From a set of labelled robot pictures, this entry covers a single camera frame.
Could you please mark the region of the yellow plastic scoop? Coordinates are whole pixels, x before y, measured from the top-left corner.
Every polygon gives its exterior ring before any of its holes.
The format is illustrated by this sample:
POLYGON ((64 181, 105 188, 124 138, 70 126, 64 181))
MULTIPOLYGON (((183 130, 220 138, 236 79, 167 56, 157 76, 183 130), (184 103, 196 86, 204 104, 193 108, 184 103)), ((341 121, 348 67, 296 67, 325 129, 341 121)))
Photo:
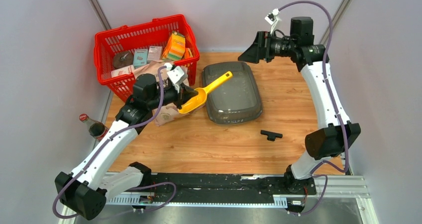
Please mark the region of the yellow plastic scoop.
POLYGON ((189 99, 185 104, 181 106, 179 109, 179 113, 186 114, 190 113, 197 108, 200 108, 202 105, 204 105, 207 101, 208 95, 213 92, 216 88, 221 86, 223 83, 228 81, 233 77, 233 74, 231 71, 228 71, 215 79, 213 82, 211 82, 209 85, 207 85, 204 88, 195 88, 195 91, 198 92, 196 96, 189 99))

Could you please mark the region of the cat litter bag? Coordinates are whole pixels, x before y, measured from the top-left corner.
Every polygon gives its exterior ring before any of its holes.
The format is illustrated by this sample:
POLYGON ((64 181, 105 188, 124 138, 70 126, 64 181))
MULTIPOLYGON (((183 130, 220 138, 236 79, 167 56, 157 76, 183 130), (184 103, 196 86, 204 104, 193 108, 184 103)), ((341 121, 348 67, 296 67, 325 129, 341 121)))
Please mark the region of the cat litter bag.
MULTIPOLYGON (((149 64, 142 66, 140 68, 136 68, 134 70, 134 75, 136 80, 138 80, 138 78, 140 78, 141 75, 145 75, 145 74, 152 74, 155 76, 156 82, 159 82, 159 77, 158 77, 158 69, 162 66, 165 66, 165 62, 164 61, 151 61, 149 64)), ((162 80, 163 80, 163 84, 164 84, 164 89, 167 89, 170 87, 170 85, 167 82, 167 78, 168 78, 168 70, 162 70, 160 72, 162 80)), ((157 126, 162 126, 168 122, 171 122, 179 117, 183 117, 184 114, 179 113, 177 107, 175 104, 173 103, 169 103, 167 105, 163 104, 160 111, 158 112, 158 115, 156 116, 154 123, 157 126)))

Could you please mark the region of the black bag clip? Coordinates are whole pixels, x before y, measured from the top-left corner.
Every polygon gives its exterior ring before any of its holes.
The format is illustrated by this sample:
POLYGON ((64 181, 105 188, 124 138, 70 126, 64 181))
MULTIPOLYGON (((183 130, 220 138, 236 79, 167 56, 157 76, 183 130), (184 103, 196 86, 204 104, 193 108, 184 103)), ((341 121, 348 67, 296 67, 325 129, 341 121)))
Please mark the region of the black bag clip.
POLYGON ((261 135, 267 136, 268 141, 275 141, 277 138, 283 138, 281 133, 271 132, 267 130, 260 130, 261 135))

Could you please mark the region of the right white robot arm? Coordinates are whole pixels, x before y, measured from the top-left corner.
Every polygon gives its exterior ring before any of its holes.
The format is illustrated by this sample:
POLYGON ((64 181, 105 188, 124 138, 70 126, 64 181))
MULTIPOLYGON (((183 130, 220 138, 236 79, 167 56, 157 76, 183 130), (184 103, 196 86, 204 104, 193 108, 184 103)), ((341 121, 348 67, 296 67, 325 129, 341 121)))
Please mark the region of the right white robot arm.
POLYGON ((305 137, 306 150, 284 174, 283 186, 289 193, 303 190, 313 172, 330 159, 345 154, 361 133, 343 110, 331 84, 330 65, 324 45, 314 44, 313 20, 299 16, 291 19, 290 34, 278 37, 274 32, 258 31, 253 43, 238 60, 259 63, 275 57, 289 57, 296 64, 310 91, 317 114, 318 129, 305 137))

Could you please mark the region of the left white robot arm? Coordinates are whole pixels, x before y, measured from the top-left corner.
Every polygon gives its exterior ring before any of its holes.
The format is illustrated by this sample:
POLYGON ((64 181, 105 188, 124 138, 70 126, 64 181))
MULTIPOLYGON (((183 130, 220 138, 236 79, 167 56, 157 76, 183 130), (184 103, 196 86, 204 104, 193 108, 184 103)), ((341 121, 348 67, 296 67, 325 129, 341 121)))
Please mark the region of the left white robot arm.
POLYGON ((177 107, 198 95, 193 88, 174 85, 160 75, 140 75, 133 84, 133 93, 115 117, 108 132, 94 150, 70 173, 60 172, 55 178, 57 196, 53 213, 60 219, 82 216, 96 218, 105 204, 123 192, 151 188, 150 169, 134 162, 124 171, 106 176, 121 152, 156 118, 153 111, 175 103, 177 107))

